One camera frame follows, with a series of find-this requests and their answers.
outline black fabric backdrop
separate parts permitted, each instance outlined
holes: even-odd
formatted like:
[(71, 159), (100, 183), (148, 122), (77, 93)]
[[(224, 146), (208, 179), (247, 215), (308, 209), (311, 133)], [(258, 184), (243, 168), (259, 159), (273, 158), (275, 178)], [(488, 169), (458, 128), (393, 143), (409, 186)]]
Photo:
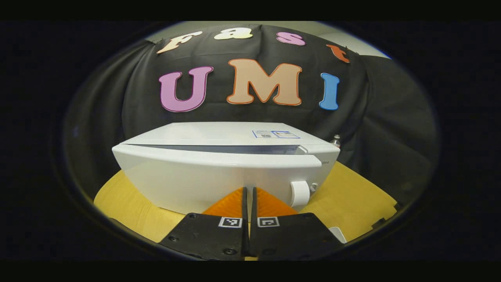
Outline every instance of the black fabric backdrop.
[[(110, 221), (99, 219), (83, 201), (75, 201), (76, 197), (68, 194), (71, 185), (61, 181), (53, 163), (61, 149), (57, 125), (82, 81), (124, 46), (123, 40), (129, 45), (131, 37), (147, 36), (167, 24), (1, 23), (5, 260), (159, 258), (141, 247), (141, 241), (113, 232)], [(372, 236), (360, 244), (364, 248), (344, 258), (499, 260), (496, 221), (501, 213), (495, 169), (499, 151), (495, 130), (499, 120), (495, 64), (501, 60), (499, 22), (333, 24), (382, 47), (412, 70), (437, 105), (444, 144), (426, 201), (412, 211), (406, 224), (384, 238)], [(399, 264), (399, 269), (406, 265), (409, 273), (415, 273), (416, 262)], [(451, 271), (457, 272), (457, 266), (451, 265)]]
[[(438, 161), (438, 128), (423, 89), (394, 61), (360, 56), (343, 46), (349, 63), (336, 58), (322, 38), (280, 27), (243, 25), (249, 39), (215, 40), (221, 30), (200, 29), (179, 47), (161, 54), (169, 39), (141, 41), (119, 52), (96, 70), (78, 92), (64, 127), (64, 149), (76, 180), (93, 198), (119, 171), (111, 147), (171, 122), (283, 122), (330, 141), (340, 134), (339, 161), (405, 204), (425, 188)], [(276, 40), (277, 32), (299, 34), (305, 46)], [(233, 105), (231, 59), (254, 59), (271, 74), (281, 63), (302, 67), (301, 105)], [(189, 112), (170, 112), (160, 102), (159, 77), (180, 71), (176, 95), (191, 96), (190, 69), (212, 66), (204, 103)], [(337, 110), (319, 107), (324, 95), (321, 73), (340, 79)], [(255, 96), (250, 87), (250, 94)]]

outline wooden table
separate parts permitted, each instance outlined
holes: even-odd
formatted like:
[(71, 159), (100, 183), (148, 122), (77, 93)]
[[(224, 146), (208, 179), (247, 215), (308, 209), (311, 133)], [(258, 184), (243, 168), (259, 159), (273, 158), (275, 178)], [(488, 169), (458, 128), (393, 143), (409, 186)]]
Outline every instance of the wooden table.
[[(123, 171), (101, 188), (94, 204), (107, 216), (155, 242), (160, 242), (184, 217), (154, 206)], [(396, 201), (377, 186), (336, 162), (322, 187), (301, 212), (314, 213), (327, 227), (339, 227), (346, 240), (351, 241), (370, 231), (379, 219), (393, 216), (395, 204)]]

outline white appliance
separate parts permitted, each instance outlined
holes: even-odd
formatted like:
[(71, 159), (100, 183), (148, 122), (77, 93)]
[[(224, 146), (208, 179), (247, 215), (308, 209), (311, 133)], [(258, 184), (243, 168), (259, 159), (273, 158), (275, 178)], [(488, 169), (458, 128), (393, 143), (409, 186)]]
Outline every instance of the white appliance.
[(240, 187), (259, 187), (300, 211), (340, 149), (283, 123), (171, 123), (112, 148), (154, 205), (202, 213)]

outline letter m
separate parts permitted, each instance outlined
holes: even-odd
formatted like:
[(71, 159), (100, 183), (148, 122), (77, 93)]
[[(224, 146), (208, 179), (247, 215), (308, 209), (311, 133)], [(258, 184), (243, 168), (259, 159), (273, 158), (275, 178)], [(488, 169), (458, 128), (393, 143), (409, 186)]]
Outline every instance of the letter m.
[(249, 94), (252, 85), (259, 100), (266, 103), (275, 88), (279, 88), (273, 102), (280, 105), (297, 106), (301, 104), (298, 94), (298, 78), (301, 67), (292, 64), (280, 64), (268, 75), (256, 60), (234, 59), (228, 62), (235, 68), (233, 94), (226, 99), (231, 104), (249, 104), (254, 96)]

